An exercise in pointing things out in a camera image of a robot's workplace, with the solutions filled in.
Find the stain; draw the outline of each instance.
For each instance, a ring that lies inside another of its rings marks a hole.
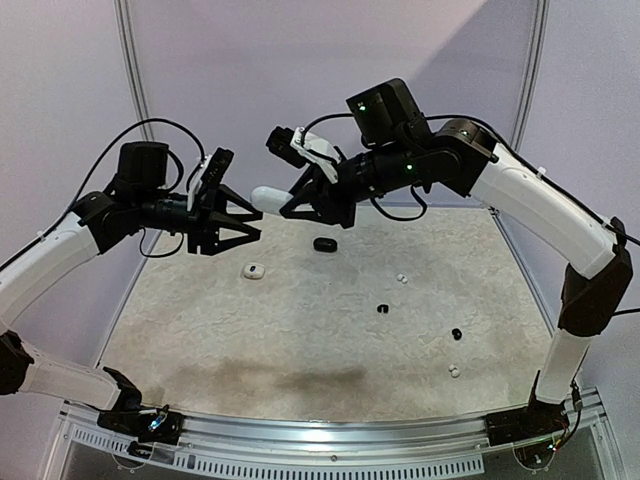
[[[367,370],[361,366],[299,372],[225,358],[209,368],[183,366],[162,383],[173,386],[170,393],[177,397],[175,405],[188,411],[285,420],[355,421],[367,418],[379,402],[376,393],[368,390],[366,377]]]
[[[285,375],[276,383],[277,388],[298,392],[343,391],[358,389],[367,375],[364,367],[353,367],[330,372],[300,372]]]
[[[155,387],[151,387],[144,392],[143,403],[145,405],[155,405],[157,407],[163,406],[164,394],[166,389],[157,385]]]

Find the metal frame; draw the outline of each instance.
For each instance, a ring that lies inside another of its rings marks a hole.
[[[597,390],[583,392],[583,401],[580,428],[591,429],[605,478],[624,480]],[[65,404],[43,478],[60,478],[72,442],[141,464],[236,480],[457,478],[483,473],[483,454],[512,448],[489,446],[484,433],[486,413],[358,424],[188,414],[179,445],[157,444],[151,460],[140,462],[126,453],[133,438],[97,427],[94,410]],[[569,415],[575,420],[575,413]]]
[[[511,146],[518,151],[524,138],[524,131],[531,111],[531,103],[533,101],[533,94],[535,90],[536,80],[538,78],[538,70],[540,69],[540,61],[542,59],[542,47],[544,44],[544,33],[547,25],[547,17],[549,15],[549,0],[538,0],[536,2],[536,13],[533,23],[531,25],[531,36],[529,41],[529,51],[527,53],[527,63],[525,66],[525,73],[520,90],[520,101],[518,114],[516,116],[516,123],[509,138]],[[508,229],[500,219],[500,212],[493,211],[493,218],[496,222],[498,230],[505,239],[509,250],[516,260],[522,275],[524,276],[529,289],[533,295],[533,299],[542,314],[542,317],[547,325],[547,329],[550,333],[555,330],[555,325],[551,317],[551,312],[547,304],[544,301],[542,293],[538,288],[538,284],[531,275],[531,272],[526,267],[526,264],[522,260],[518,247],[509,236]]]
[[[151,115],[149,114],[149,105],[147,104],[147,99],[144,94],[138,55],[136,54],[129,0],[115,0],[115,9],[124,66],[131,90],[131,100],[133,100],[133,106],[138,120],[144,120],[145,118],[150,118]],[[150,124],[142,125],[140,130],[145,140],[155,140],[153,128]]]

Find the white arm segment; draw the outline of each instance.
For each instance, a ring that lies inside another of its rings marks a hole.
[[[53,232],[0,272],[0,334],[40,295],[100,252],[88,227],[69,213]]]
[[[41,352],[23,341],[22,347],[33,358],[20,392],[43,393],[110,410],[118,400],[120,388],[107,372],[84,367]]]
[[[502,144],[493,153],[497,163],[488,163],[471,189],[471,196],[513,217],[536,234],[580,275],[593,278],[613,259],[617,243],[581,208],[536,177]]]
[[[471,195],[513,217],[562,255],[580,275],[593,278],[614,258],[616,236],[514,158],[502,144],[493,152]],[[559,404],[566,398],[593,337],[558,329],[536,386],[536,399]]]
[[[11,328],[16,318],[34,300],[74,268],[100,252],[79,217],[68,214],[40,243],[0,272],[0,334]],[[33,358],[21,392],[38,392],[100,409],[110,409],[120,390],[106,372],[83,367],[38,351],[22,343]]]
[[[578,337],[557,329],[536,385],[536,399],[557,405],[564,402],[594,337]]]
[[[330,161],[327,159],[317,157],[309,150],[313,150],[314,152],[320,153],[325,157],[333,158],[336,162],[340,162],[340,155],[336,152],[333,145],[330,144],[322,137],[318,137],[313,133],[307,133],[304,138],[304,145],[302,145],[302,132],[304,132],[303,127],[298,127],[293,132],[293,138],[291,139],[291,146],[294,150],[298,152],[298,154],[304,158],[306,158],[309,162],[317,164],[322,173],[325,174],[327,179],[333,184],[338,183],[338,172],[333,167]]]

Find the small black object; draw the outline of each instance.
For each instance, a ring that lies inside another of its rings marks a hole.
[[[333,253],[338,250],[338,242],[333,238],[318,237],[313,241],[313,249],[318,252]]]

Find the black cable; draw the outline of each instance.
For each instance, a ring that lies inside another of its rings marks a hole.
[[[186,128],[183,125],[180,125],[177,122],[174,122],[172,120],[168,120],[166,118],[146,118],[144,120],[140,120],[139,122],[134,123],[133,125],[131,125],[130,127],[124,129],[122,132],[120,132],[120,134],[114,138],[111,143],[109,143],[109,145],[107,145],[107,147],[102,151],[102,153],[100,154],[100,156],[97,158],[97,160],[95,161],[95,163],[93,164],[93,166],[89,169],[89,173],[87,173],[86,177],[84,178],[84,180],[82,181],[82,183],[80,184],[80,188],[78,188],[78,191],[76,192],[76,194],[73,196],[72,200],[69,202],[69,205],[67,206],[67,208],[65,208],[64,212],[62,213],[62,215],[60,215],[60,217],[58,217],[58,219],[49,227],[45,230],[45,232],[37,237],[34,238],[31,242],[29,242],[27,245],[25,245],[24,247],[22,247],[22,249],[20,249],[20,251],[18,251],[17,253],[15,253],[11,258],[9,258],[6,262],[4,262],[1,266],[0,266],[0,272],[2,272],[5,268],[7,268],[9,265],[11,265],[13,262],[15,262],[18,258],[20,258],[22,255],[24,255],[26,252],[28,252],[30,249],[32,249],[35,245],[37,245],[40,240],[49,235],[51,232],[53,232],[56,228],[58,228],[58,226],[62,223],[62,220],[64,220],[64,217],[71,211],[71,209],[73,208],[73,206],[75,205],[75,203],[78,201],[78,199],[80,198],[80,195],[82,194],[82,191],[84,190],[84,187],[87,185],[87,183],[89,182],[89,179],[91,178],[91,175],[93,175],[93,172],[95,172],[96,168],[98,168],[98,165],[100,165],[100,163],[102,162],[102,160],[104,159],[104,157],[107,155],[107,153],[109,153],[109,151],[114,147],[114,145],[116,143],[118,143],[120,141],[120,139],[122,139],[122,137],[124,137],[126,134],[128,134],[130,131],[140,127],[141,125],[145,125],[147,123],[166,123],[167,125],[171,125],[172,127],[177,128],[178,130],[183,131],[184,133],[186,133],[189,137],[191,137],[191,139],[195,142],[195,144],[198,146],[198,150],[200,152],[200,162],[202,164],[204,164],[204,159],[205,159],[205,153],[204,153],[204,147],[202,146],[202,142],[200,142],[200,140],[198,139],[198,137],[196,137],[191,130],[189,130],[188,128]]]
[[[569,435],[567,435],[567,437],[566,437],[566,438],[562,439],[562,440],[560,441],[560,443],[558,444],[558,446],[556,447],[556,452],[557,452],[558,450],[560,450],[562,447],[564,447],[564,446],[567,444],[567,442],[568,442],[569,440],[571,440],[571,438],[572,438],[572,437],[575,435],[575,433],[578,431],[578,427],[580,426],[580,420],[581,420],[581,418],[582,418],[582,410],[580,410],[580,411],[578,412],[578,416],[576,417],[576,423],[575,423],[575,425],[573,426],[573,429],[569,432]]]
[[[415,186],[411,185],[410,187],[411,190],[411,196],[413,198],[416,199],[416,202],[418,202],[418,205],[420,205],[422,207],[422,211],[415,217],[394,217],[393,215],[391,215],[388,212],[385,212],[384,209],[380,206],[380,204],[378,203],[378,201],[375,198],[370,198],[369,200],[371,201],[371,205],[374,206],[374,208],[385,218],[388,218],[389,220],[394,220],[396,222],[413,222],[414,220],[418,220],[422,217],[424,217],[424,214],[427,213],[427,203],[422,199],[422,197],[420,197],[420,195],[418,195],[418,192],[416,192],[416,188]]]
[[[309,125],[304,127],[304,129],[302,130],[302,133],[300,134],[300,145],[302,146],[302,148],[304,148],[307,152],[309,152],[314,157],[322,158],[324,160],[329,160],[330,162],[335,163],[336,161],[335,158],[332,158],[328,155],[324,155],[320,152],[316,152],[312,148],[305,148],[304,140],[307,137],[307,132],[309,132],[309,130],[315,127],[317,124],[324,122],[325,120],[331,120],[332,118],[349,118],[349,117],[353,117],[353,114],[352,113],[332,113],[330,115],[324,115],[322,117],[316,118]]]
[[[180,251],[180,249],[182,248],[182,245],[184,244],[184,233],[180,232],[180,235],[182,235],[182,237],[180,238],[180,243],[178,244],[178,246],[176,248],[174,248],[170,252],[159,253],[157,255],[152,255],[150,253],[144,253],[142,251],[142,243],[144,242],[144,238],[147,236],[147,229],[142,227],[142,238],[140,239],[140,244],[138,245],[138,250],[140,251],[140,255],[142,255],[145,258],[167,258],[167,257],[170,257],[172,255],[175,255],[176,253],[178,253]]]
[[[630,308],[629,310],[620,310],[611,315],[612,317],[617,317],[618,315],[630,315],[632,313],[640,313],[640,308]]]
[[[180,185],[180,182],[184,177],[184,164],[178,158],[178,156],[175,153],[173,153],[171,150],[169,150],[167,153],[169,154],[169,157],[171,157],[171,160],[173,160],[173,163],[176,165],[176,168],[178,169],[178,178],[176,178],[176,181],[173,183],[173,185],[171,185],[166,190],[167,192],[171,192],[175,190],[178,185]]]
[[[333,149],[338,153],[338,156],[340,157],[341,162],[347,161],[347,157],[344,155],[344,153],[342,153],[342,150],[340,150],[340,147],[338,147],[337,145],[334,145]]]
[[[196,176],[196,173],[198,172],[198,170],[200,170],[203,166],[204,166],[204,162],[202,161],[198,162],[198,164],[193,168],[193,170],[189,174],[189,178],[187,178],[187,183],[186,183],[187,192],[189,192],[189,190],[191,189],[191,180],[193,180],[193,177]]]
[[[507,143],[507,141],[504,139],[504,137],[502,137],[502,135],[500,135],[491,125],[489,125],[484,120],[480,120],[479,118],[472,117],[472,116],[469,116],[469,115],[433,115],[433,116],[429,116],[429,117],[425,117],[425,118],[426,118],[427,121],[447,120],[447,119],[452,119],[452,118],[463,118],[465,120],[469,120],[471,122],[477,123],[478,125],[481,125],[486,130],[488,130],[491,134],[493,134],[498,139],[498,141],[504,145],[504,147],[507,149],[507,151],[511,155],[513,155],[513,157],[516,158],[525,167],[527,167],[529,170],[531,170],[531,172],[535,173],[536,175],[538,175],[538,173],[539,173],[537,168],[535,168],[533,165],[531,165],[529,162],[527,162],[522,156],[520,156],[518,154],[518,152],[516,152]],[[615,233],[616,235],[619,235],[619,236],[625,238],[627,241],[629,241],[629,242],[631,242],[631,243],[633,243],[633,244],[635,244],[637,246],[640,246],[640,240],[638,240],[635,237],[632,237],[631,235],[627,234],[626,232],[623,232],[622,230],[614,227],[613,225],[608,224],[607,221],[605,219],[603,219],[600,215],[595,213],[593,210],[591,210],[589,207],[587,207],[583,202],[581,202],[577,197],[575,197],[573,194],[571,194],[570,192],[568,192],[567,190],[562,188],[560,185],[555,183],[549,177],[547,177],[545,175],[540,175],[540,178],[542,179],[542,181],[544,181],[551,188],[557,190],[562,195],[564,195],[569,200],[571,200],[573,203],[575,203],[582,210],[584,210],[587,213],[587,215],[589,215],[591,218],[593,218],[602,227],[604,227],[607,230]]]

